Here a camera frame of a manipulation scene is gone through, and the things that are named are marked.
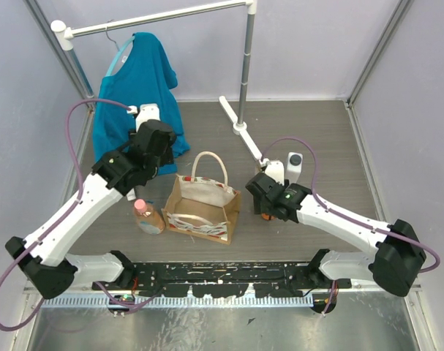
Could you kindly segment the dark blue pump bottle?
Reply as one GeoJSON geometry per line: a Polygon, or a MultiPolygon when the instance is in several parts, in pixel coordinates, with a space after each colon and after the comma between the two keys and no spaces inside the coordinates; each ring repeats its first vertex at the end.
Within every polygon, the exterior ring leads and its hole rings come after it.
{"type": "Polygon", "coordinates": [[[271,221],[271,220],[275,219],[275,217],[270,214],[261,214],[261,216],[266,221],[271,221]]]}

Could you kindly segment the white bottle grey cap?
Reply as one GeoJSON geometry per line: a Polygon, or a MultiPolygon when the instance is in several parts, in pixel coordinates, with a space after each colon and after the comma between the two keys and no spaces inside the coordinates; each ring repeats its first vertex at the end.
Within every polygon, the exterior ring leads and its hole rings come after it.
{"type": "Polygon", "coordinates": [[[287,155],[285,179],[290,184],[296,183],[301,175],[303,165],[303,155],[300,153],[289,152],[287,155]]]}

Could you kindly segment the pink cap bottle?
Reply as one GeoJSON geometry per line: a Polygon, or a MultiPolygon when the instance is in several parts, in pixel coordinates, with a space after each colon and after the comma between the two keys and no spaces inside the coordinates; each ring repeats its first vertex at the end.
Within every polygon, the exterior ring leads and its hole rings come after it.
{"type": "Polygon", "coordinates": [[[165,222],[151,203],[137,199],[133,206],[138,227],[143,232],[149,235],[159,235],[163,232],[165,222]]]}

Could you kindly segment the white metal clothes rack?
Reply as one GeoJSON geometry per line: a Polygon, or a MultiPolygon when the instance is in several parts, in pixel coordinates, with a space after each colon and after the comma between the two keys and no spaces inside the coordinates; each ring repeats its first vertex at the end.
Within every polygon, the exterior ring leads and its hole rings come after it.
{"type": "Polygon", "coordinates": [[[233,133],[238,135],[244,142],[252,158],[258,165],[262,165],[263,156],[256,143],[247,130],[247,123],[244,120],[244,108],[247,102],[249,68],[252,57],[252,40],[254,34],[255,15],[257,13],[256,1],[218,1],[211,4],[201,4],[178,10],[159,12],[150,15],[143,15],[135,18],[116,20],[101,23],[93,26],[86,26],[79,29],[72,29],[62,20],[54,20],[50,24],[50,30],[54,33],[62,50],[72,51],[72,40],[76,37],[84,37],[91,34],[106,32],[116,29],[130,28],[147,23],[156,23],[174,18],[182,18],[190,15],[198,15],[206,12],[226,10],[235,7],[246,7],[247,24],[244,38],[243,62],[241,71],[240,93],[238,98],[238,110],[234,110],[224,96],[219,97],[219,103],[225,115],[233,124],[233,133]]]}

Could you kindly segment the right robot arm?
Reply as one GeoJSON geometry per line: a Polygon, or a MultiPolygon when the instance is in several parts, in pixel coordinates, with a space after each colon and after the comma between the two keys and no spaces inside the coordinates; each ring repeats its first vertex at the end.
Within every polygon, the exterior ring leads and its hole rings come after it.
{"type": "Polygon", "coordinates": [[[406,221],[368,219],[325,201],[305,186],[283,185],[265,173],[255,175],[246,188],[255,213],[316,227],[357,248],[357,252],[326,252],[308,270],[315,287],[340,279],[368,280],[405,297],[426,261],[424,248],[406,221]]]}

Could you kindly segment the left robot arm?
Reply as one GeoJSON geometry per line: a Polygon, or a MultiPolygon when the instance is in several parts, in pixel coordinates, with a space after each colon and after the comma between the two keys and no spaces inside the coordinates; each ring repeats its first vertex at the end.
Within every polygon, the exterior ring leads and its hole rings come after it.
{"type": "Polygon", "coordinates": [[[144,121],[129,140],[93,165],[83,191],[69,199],[43,226],[5,247],[40,295],[50,300],[74,286],[109,282],[125,290],[135,267],[120,251],[80,256],[69,253],[74,242],[111,206],[136,186],[153,179],[159,167],[173,162],[176,134],[169,124],[144,121]]]}

